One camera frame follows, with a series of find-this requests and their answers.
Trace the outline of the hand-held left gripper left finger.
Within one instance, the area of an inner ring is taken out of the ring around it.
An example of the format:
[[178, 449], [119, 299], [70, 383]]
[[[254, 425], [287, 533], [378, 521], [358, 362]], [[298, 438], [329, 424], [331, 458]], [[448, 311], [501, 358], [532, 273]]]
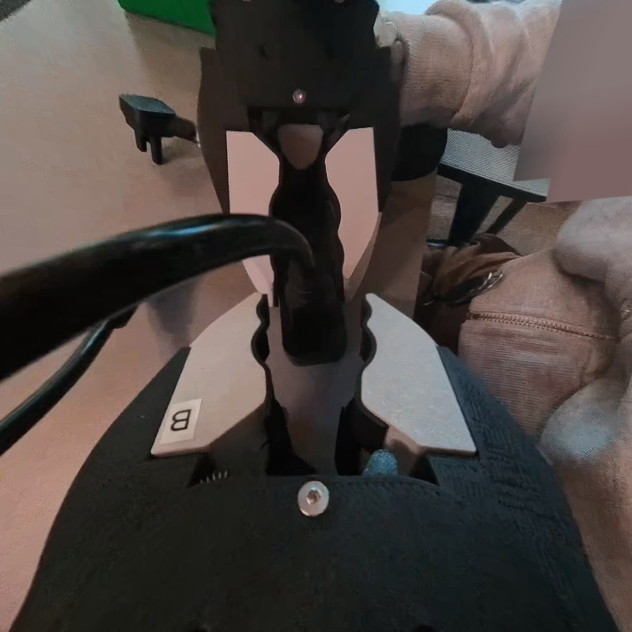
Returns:
[[252, 294], [190, 345], [151, 455], [196, 454], [209, 475], [306, 475], [271, 372], [266, 295]]

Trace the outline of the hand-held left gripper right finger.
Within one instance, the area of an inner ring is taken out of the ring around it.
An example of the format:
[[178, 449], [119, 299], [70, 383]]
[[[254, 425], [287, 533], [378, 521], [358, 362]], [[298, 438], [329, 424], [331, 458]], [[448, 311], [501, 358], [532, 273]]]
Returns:
[[401, 475], [431, 475], [431, 456], [474, 458], [475, 441], [440, 348], [375, 294], [361, 306], [361, 367], [337, 430], [337, 472], [358, 475], [377, 451]]

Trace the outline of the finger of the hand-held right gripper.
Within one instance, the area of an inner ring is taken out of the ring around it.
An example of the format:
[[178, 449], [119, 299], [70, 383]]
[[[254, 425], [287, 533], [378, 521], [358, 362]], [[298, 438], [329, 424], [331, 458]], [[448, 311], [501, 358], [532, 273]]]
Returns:
[[368, 269], [381, 223], [374, 130], [351, 129], [325, 157], [326, 176], [340, 209], [339, 241], [345, 293], [356, 293]]
[[269, 217], [280, 184], [279, 157], [249, 131], [227, 131], [229, 213]]

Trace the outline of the person's right forearm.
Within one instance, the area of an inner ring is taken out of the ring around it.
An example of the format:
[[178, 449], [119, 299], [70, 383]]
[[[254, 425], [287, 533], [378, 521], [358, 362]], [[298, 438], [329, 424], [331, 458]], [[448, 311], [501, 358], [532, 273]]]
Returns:
[[438, 1], [388, 12], [402, 126], [467, 131], [493, 146], [523, 141], [561, 1]]

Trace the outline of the black angled plug with prongs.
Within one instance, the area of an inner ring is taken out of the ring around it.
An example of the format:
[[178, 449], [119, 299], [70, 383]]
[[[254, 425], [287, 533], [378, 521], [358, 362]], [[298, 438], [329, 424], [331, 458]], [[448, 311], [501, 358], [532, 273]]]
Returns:
[[161, 100], [123, 93], [119, 95], [118, 103], [127, 125], [134, 133], [138, 150], [149, 150], [154, 164], [161, 165], [163, 162], [163, 138], [180, 138], [199, 144], [196, 124], [178, 116], [173, 108]]

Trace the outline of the person's right hand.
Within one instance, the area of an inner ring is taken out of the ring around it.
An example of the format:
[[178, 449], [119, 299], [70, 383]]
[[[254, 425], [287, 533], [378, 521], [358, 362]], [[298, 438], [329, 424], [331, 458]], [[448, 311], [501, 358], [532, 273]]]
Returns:
[[378, 48], [390, 48], [398, 40], [398, 31], [385, 14], [379, 12], [374, 23], [374, 37]]

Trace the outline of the brown fabric with metal clasp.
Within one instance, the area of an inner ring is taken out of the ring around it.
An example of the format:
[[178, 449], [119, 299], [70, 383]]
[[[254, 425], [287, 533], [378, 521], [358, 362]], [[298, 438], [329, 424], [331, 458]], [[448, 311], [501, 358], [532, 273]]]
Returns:
[[464, 247], [429, 249], [422, 260], [413, 320], [439, 346], [457, 353], [471, 301], [500, 280], [504, 264], [520, 256], [487, 233]]

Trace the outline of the grey mesh chair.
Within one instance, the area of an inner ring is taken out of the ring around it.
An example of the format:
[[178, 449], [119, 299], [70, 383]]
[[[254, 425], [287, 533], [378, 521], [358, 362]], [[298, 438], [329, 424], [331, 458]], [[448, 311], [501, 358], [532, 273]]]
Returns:
[[437, 174], [459, 183], [461, 189], [447, 239], [429, 240], [430, 245], [469, 245], [500, 197], [510, 203], [487, 229], [490, 234], [500, 233], [526, 204], [546, 201], [549, 179], [514, 181], [518, 155], [518, 146], [496, 148], [479, 135], [448, 132]]

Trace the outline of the green box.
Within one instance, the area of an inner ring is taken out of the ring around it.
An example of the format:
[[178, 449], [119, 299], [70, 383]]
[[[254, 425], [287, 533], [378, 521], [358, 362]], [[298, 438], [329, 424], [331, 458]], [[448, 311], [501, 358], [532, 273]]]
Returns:
[[118, 1], [126, 12], [215, 36], [211, 1]]

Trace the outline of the person in beige sweater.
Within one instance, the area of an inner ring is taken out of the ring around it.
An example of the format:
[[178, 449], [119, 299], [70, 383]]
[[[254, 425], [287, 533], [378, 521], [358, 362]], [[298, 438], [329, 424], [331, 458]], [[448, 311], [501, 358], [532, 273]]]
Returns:
[[460, 356], [540, 444], [620, 630], [631, 630], [631, 197], [587, 200], [554, 248], [475, 298]]

